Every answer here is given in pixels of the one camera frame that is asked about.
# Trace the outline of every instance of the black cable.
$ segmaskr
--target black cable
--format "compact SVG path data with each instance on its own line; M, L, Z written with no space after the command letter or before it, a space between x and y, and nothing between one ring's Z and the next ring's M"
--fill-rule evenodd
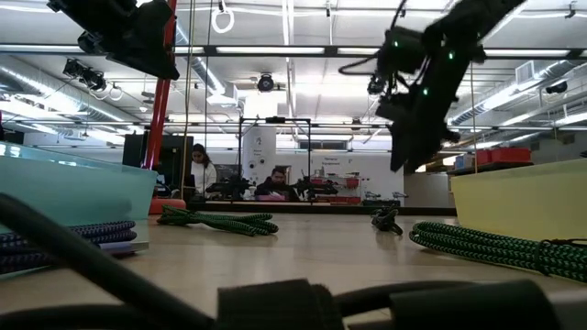
M204 330L214 325L210 317L115 263L83 238L4 193L0 193L0 221L159 325L182 330Z
M73 79L75 79L75 78L71 78L70 80L68 80L67 82L65 82L60 88L56 89L53 93L50 93L49 95L45 96L43 98L43 100L47 100L48 98L52 97L55 93L57 93L58 91L62 90L63 87L65 87L68 84L70 84L73 81Z
M393 28L395 28L395 24L397 23L397 18L400 16L400 12L402 11L402 9L404 9L406 2L407 2L407 0L402 0L402 3L400 3L400 5L395 10L395 15L393 16L392 24L390 26L390 31L393 30ZM378 54L379 54L379 50L377 50L373 55L370 55L370 57L368 57L366 59L357 60L357 61L354 61L350 64L343 65L340 68L338 68L338 73L344 74L344 75L371 75L371 74L373 74L373 72L365 72L365 71L349 72L349 71L347 71L347 69L357 67L359 65L367 63L368 61L376 59Z
M389 284L342 293L334 297L342 317L366 313L382 308L389 308L390 294L417 292L423 290L447 289L464 285L472 285L466 281L420 281L401 284Z
M115 329L158 330L143 313L125 305L86 304L44 307L0 315L2 330Z

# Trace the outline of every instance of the plastic bin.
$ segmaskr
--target plastic bin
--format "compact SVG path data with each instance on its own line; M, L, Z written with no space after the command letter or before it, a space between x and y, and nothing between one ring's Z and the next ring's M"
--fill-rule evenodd
M147 240L156 177L151 170L0 142L0 193L63 226L132 220L138 240Z
M492 152L490 150L477 151L477 165L489 164L492 162Z
M492 162L531 162L528 148L497 148L491 151Z
M587 238L587 159L451 178L459 223L532 240Z

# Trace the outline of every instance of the desk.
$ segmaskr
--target desk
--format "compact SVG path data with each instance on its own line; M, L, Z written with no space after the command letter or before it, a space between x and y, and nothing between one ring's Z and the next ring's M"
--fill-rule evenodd
M368 216L275 214L276 236L248 237L204 225L150 222L150 249L120 261L167 292L216 313L220 287L308 278L334 293L403 281L509 281L531 279L548 292L584 288L577 282L453 258L426 251L407 236L373 230ZM409 232L417 221L455 218L398 217ZM68 269L48 269L0 281L0 311L74 303L117 303ZM360 316L388 318L387 312Z

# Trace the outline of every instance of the woman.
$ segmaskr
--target woman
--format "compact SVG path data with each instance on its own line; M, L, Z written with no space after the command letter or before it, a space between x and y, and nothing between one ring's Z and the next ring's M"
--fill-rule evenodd
M216 182L216 169L199 143L192 149L192 175L196 191L203 195L206 195L205 189Z

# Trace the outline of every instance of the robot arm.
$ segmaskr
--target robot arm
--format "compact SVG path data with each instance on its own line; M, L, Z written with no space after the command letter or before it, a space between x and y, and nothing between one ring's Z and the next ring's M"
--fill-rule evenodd
M442 140L460 138L444 118L458 100L462 77L472 61L486 59L482 39L524 2L462 0L423 33L403 27L385 33L368 91L380 95L376 115L393 121L392 171L405 166L413 172L441 149ZM408 84L400 72L418 76ZM398 83L406 93L398 92Z

